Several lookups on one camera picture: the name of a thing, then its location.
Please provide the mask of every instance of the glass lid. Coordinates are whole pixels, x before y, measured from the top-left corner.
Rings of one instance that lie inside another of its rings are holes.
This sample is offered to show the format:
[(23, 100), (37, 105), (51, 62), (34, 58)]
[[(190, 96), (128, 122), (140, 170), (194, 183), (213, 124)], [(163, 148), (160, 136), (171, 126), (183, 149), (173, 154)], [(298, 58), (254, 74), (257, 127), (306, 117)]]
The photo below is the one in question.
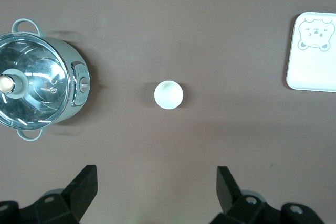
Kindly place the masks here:
[(69, 75), (55, 51), (30, 34), (0, 36), (0, 122), (34, 130), (60, 116), (69, 97)]

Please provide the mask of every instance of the bear face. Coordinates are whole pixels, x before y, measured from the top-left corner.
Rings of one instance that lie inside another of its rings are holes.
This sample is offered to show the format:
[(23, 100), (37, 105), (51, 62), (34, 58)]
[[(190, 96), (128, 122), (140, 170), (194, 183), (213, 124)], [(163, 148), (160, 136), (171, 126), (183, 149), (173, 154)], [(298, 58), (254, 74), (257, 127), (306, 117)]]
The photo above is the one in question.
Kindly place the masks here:
[(301, 40), (298, 46), (301, 50), (308, 47), (318, 47), (321, 51), (327, 51), (330, 48), (330, 38), (335, 32), (335, 26), (332, 22), (314, 19), (305, 20), (299, 26)]

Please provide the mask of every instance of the white tray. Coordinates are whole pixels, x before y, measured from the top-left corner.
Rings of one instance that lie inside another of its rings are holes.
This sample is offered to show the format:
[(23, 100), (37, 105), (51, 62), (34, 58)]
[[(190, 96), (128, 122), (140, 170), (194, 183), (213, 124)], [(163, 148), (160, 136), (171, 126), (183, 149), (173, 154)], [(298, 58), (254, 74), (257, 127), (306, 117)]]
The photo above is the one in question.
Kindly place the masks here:
[(295, 21), (287, 83), (293, 89), (336, 92), (336, 14), (303, 13)]

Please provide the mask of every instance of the pot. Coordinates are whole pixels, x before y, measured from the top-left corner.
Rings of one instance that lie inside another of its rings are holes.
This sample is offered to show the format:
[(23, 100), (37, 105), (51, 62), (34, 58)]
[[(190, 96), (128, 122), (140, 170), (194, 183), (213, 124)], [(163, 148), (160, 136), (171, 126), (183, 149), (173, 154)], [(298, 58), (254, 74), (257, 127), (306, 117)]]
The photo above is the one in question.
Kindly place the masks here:
[[(30, 22), (37, 33), (18, 31)], [(75, 115), (85, 104), (90, 77), (82, 56), (64, 41), (46, 37), (30, 19), (0, 36), (0, 122), (27, 141), (47, 126)], [(40, 130), (28, 137), (25, 130)]]

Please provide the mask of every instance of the pot handle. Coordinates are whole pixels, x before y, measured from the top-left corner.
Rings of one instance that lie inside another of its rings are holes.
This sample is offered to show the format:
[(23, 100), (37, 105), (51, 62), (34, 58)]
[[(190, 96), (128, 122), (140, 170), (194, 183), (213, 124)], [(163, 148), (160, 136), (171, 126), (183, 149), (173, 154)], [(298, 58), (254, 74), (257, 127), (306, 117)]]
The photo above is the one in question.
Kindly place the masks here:
[(18, 31), (18, 26), (19, 24), (21, 24), (22, 22), (29, 22), (31, 24), (33, 24), (37, 30), (37, 33), (31, 33), (29, 31), (23, 31), (21, 33), (26, 33), (26, 34), (32, 34), (32, 35), (37, 35), (38, 37), (45, 37), (46, 35), (44, 34), (44, 32), (41, 30), (41, 28), (32, 20), (28, 19), (28, 18), (21, 18), (21, 19), (18, 19), (17, 21), (15, 21), (13, 23), (13, 26), (12, 26), (12, 32), (13, 33), (17, 33), (19, 32)]
[(23, 140), (26, 140), (26, 141), (35, 141), (35, 140), (38, 140), (42, 136), (42, 134), (44, 133), (45, 130), (46, 130), (46, 127), (40, 129), (40, 133), (38, 134), (37, 137), (34, 137), (34, 138), (26, 136), (23, 133), (23, 130), (16, 130), (16, 131), (17, 131), (17, 134), (19, 135), (19, 137), (21, 137)]

